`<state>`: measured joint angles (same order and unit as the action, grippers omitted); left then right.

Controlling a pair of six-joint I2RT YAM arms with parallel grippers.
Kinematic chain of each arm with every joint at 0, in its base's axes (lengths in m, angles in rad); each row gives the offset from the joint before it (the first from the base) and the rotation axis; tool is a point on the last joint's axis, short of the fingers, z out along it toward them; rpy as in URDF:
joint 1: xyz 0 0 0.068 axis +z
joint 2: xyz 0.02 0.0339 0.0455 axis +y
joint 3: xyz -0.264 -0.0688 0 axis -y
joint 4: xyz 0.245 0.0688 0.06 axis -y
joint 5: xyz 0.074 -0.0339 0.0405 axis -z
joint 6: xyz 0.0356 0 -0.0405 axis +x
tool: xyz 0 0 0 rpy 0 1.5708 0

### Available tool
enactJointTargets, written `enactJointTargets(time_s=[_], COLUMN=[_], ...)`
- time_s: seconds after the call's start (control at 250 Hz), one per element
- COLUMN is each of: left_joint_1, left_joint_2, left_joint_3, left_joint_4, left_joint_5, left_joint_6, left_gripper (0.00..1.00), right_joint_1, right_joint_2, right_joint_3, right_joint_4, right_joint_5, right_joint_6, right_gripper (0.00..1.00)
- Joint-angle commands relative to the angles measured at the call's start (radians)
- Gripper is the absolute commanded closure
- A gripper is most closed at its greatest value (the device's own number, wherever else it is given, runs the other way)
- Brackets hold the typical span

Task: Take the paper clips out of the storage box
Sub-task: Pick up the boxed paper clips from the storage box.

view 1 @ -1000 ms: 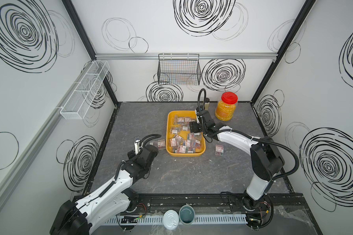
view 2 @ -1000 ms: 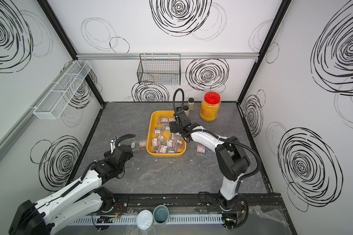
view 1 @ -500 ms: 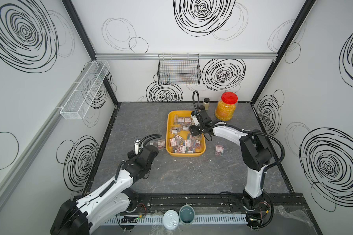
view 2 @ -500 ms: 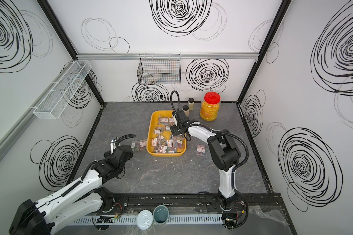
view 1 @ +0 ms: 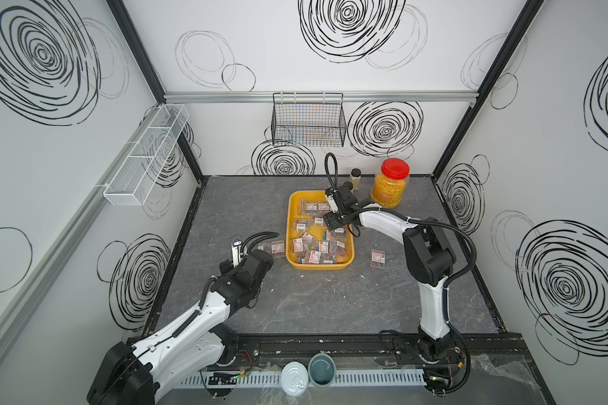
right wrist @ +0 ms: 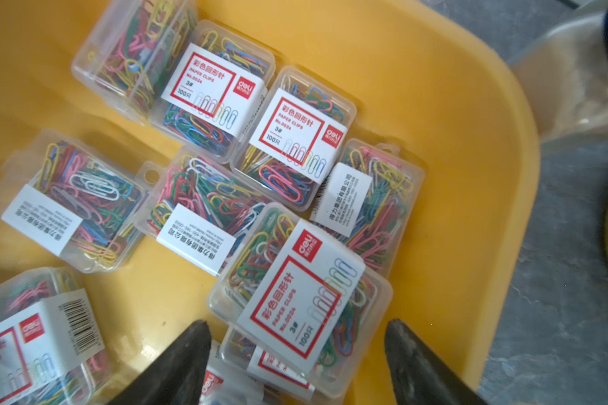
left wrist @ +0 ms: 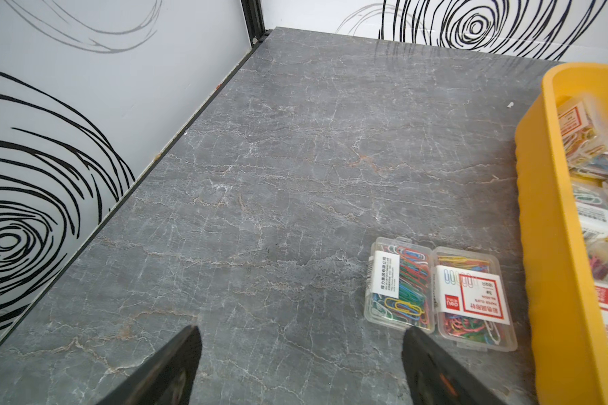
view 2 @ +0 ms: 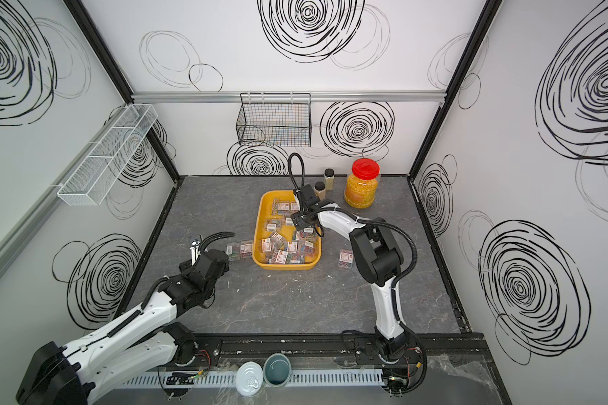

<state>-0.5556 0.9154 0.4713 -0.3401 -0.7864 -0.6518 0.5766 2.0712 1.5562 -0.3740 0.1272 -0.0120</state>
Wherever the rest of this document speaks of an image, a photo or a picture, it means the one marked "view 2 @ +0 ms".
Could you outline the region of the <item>paper clip box table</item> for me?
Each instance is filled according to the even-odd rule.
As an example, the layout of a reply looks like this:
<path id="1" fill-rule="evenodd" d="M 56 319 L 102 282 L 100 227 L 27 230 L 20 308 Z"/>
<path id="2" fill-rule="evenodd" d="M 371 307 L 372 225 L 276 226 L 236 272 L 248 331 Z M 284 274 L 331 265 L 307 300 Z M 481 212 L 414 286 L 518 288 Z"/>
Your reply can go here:
<path id="1" fill-rule="evenodd" d="M 248 259 L 253 256 L 253 241 L 240 242 L 240 258 Z"/>
<path id="2" fill-rule="evenodd" d="M 350 269 L 354 264 L 354 255 L 350 250 L 342 249 L 339 251 L 338 267 Z"/>

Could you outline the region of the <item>yellow plastic tray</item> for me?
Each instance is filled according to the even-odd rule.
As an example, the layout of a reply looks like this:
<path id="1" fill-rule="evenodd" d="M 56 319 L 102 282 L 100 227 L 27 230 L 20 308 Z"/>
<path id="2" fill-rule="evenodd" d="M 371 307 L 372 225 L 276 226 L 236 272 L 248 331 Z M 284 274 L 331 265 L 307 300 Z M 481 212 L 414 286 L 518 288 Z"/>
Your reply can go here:
<path id="1" fill-rule="evenodd" d="M 292 191 L 270 191 L 261 197 L 253 240 L 253 261 L 267 270 L 313 269 L 322 256 L 322 241 L 313 230 L 297 231 L 289 214 L 298 205 Z M 288 251 L 285 265 L 273 264 L 276 251 Z"/>

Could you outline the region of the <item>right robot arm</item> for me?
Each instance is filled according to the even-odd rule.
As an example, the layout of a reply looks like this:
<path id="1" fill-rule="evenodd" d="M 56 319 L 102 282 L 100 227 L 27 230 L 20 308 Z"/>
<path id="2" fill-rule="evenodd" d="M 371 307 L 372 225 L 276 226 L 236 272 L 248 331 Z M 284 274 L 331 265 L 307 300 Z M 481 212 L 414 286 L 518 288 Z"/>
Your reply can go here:
<path id="1" fill-rule="evenodd" d="M 399 282 L 415 268 L 414 241 L 384 219 L 366 219 L 320 199 L 309 184 L 296 186 L 293 195 L 299 206 L 292 214 L 296 229 L 313 228 L 320 236 L 334 231 L 351 244 L 356 268 L 373 292 L 378 355 L 390 364 L 398 361 L 413 336 L 402 317 Z"/>

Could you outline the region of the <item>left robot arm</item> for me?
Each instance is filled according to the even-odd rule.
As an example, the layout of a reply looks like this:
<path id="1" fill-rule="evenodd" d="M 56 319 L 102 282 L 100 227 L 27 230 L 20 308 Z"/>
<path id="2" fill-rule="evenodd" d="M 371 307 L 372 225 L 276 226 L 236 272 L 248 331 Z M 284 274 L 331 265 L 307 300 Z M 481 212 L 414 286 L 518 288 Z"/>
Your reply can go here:
<path id="1" fill-rule="evenodd" d="M 84 337 L 35 351 L 15 394 L 19 404 L 93 404 L 126 381 L 157 366 L 189 365 L 198 354 L 194 334 L 178 318 L 214 298 L 216 281 L 229 269 L 214 233 L 198 244 L 179 274 L 159 278 L 143 301 Z"/>

